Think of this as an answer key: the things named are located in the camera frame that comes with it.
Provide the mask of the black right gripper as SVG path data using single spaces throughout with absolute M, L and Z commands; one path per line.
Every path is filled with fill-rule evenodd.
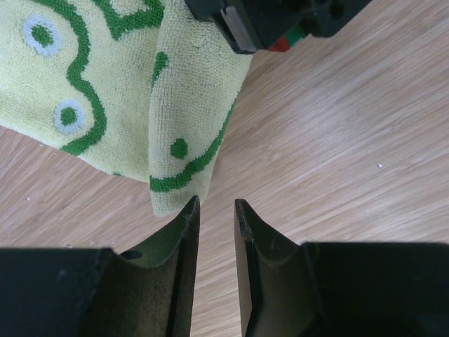
M 330 38 L 370 0 L 191 0 L 199 22 L 213 23 L 237 54 L 284 53 L 312 35 Z

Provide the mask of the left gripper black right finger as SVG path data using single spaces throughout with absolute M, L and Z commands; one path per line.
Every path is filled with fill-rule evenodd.
M 244 336 L 447 336 L 448 245 L 296 244 L 234 205 Z

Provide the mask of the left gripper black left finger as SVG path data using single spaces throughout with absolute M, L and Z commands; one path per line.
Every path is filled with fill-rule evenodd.
M 1 250 L 2 336 L 188 336 L 200 202 L 123 253 Z

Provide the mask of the green frog pattern towel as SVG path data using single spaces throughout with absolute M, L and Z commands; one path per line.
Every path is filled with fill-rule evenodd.
M 166 216 L 206 198 L 251 60 L 183 1 L 2 1 L 1 125 L 147 181 Z

